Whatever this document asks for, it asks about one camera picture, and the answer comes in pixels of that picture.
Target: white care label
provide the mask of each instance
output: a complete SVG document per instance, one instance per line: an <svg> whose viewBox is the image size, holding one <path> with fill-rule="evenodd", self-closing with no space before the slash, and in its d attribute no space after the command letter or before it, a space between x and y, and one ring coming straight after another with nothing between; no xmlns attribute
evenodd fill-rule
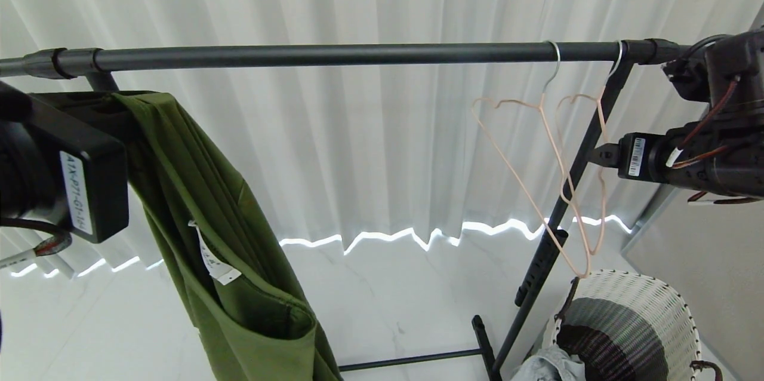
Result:
<svg viewBox="0 0 764 381"><path fill-rule="evenodd" d="M202 261L204 262L204 266L207 267L207 272L210 273L210 276L218 280L222 285L226 285L237 279L241 275L241 272L233 266L222 262L214 253L212 253L212 251L210 251L210 248L207 247L207 244L204 242L202 231L200 231L199 226L196 225L196 221L189 221L189 226L194 227L196 229L196 234L199 235L199 250L202 252Z"/></svg>
<svg viewBox="0 0 764 381"><path fill-rule="evenodd" d="M85 168L82 160L68 152L60 152L63 185L66 188L66 199L69 202L69 215L72 225L89 235L93 234L93 223L90 220L88 206L88 191L85 185Z"/></svg>
<svg viewBox="0 0 764 381"><path fill-rule="evenodd" d="M629 162L629 175L639 177L639 171L642 169L642 157L645 155L644 138L635 138L634 147L631 149L631 160Z"/></svg>

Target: marble floor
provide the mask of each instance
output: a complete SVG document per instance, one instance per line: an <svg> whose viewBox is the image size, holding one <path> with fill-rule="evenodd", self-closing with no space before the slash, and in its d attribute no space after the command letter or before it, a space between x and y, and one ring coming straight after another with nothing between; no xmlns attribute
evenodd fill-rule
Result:
<svg viewBox="0 0 764 381"><path fill-rule="evenodd" d="M620 256L625 234L608 223L596 268L630 269ZM569 250L581 261L581 243ZM537 242L518 231L466 232L424 251L410 238L368 240L343 255L338 242L284 247L327 332L339 364L475 348L472 316L485 321L494 350L516 315L513 299ZM572 274L554 267L503 375L521 362ZM196 332L167 270L98 269L76 280L41 272L0 275L6 380L213 380ZM487 380L480 357L362 370L346 381Z"/></svg>

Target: curtain fold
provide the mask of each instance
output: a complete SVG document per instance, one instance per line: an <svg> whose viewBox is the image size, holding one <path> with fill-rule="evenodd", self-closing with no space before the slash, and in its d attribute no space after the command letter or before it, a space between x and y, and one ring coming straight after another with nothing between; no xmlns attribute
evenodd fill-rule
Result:
<svg viewBox="0 0 764 381"><path fill-rule="evenodd" d="M747 30L763 2L0 0L0 57L51 47L627 38L687 44ZM598 95L608 70L609 63L563 63L549 85L546 114L554 117L563 96ZM425 243L433 231L459 237L466 221L496 226L515 219L534 231L540 220L469 107L481 96L536 103L553 71L554 63L491 63L141 71L116 73L115 79L123 90L175 95L250 183L279 239L341 236L350 248L363 232L412 228ZM8 82L26 91L88 89L82 79ZM638 66L608 133L658 133L696 119L701 110L676 95L658 66ZM561 109L568 161L592 112L584 101ZM506 106L482 107L480 116L548 215L560 174L538 114ZM655 186L606 176L608 213L630 225ZM578 193L585 215L599 217L599 192L588 171ZM100 259L112 269L135 256L145 266L159 262L134 194L131 214L131 226L106 245L83 242L81 250L61 253L70 274Z"/></svg>

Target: hanger hook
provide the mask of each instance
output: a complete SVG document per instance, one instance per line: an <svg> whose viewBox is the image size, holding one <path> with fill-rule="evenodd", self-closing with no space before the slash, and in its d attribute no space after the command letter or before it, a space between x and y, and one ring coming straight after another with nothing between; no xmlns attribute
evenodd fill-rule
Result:
<svg viewBox="0 0 764 381"><path fill-rule="evenodd" d="M552 82L552 79L555 79L557 77L557 72L560 71L560 63L562 63L562 55L560 54L560 46L557 45L557 42L554 42L554 41L546 41L546 42L549 42L549 44L552 44L552 47L554 47L554 51L557 53L557 67L554 68L554 73L545 82L544 88L543 90L541 90L541 93L546 93L546 89L547 87L549 87L549 82Z"/></svg>
<svg viewBox="0 0 764 381"><path fill-rule="evenodd" d="M608 74L608 79L613 76L614 73L616 73L616 70L620 66L620 60L623 58L623 41L618 40L618 60L616 60L615 63L613 63L613 68L611 69L611 73Z"/></svg>

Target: woven basket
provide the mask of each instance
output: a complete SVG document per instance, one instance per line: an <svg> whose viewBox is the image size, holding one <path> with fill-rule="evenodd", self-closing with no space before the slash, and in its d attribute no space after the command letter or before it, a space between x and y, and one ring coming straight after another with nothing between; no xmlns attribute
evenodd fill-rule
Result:
<svg viewBox="0 0 764 381"><path fill-rule="evenodd" d="M600 270L573 280L559 307L543 346L578 354L587 381L692 381L704 367L717 370L701 361L698 329L684 299L658 279Z"/></svg>

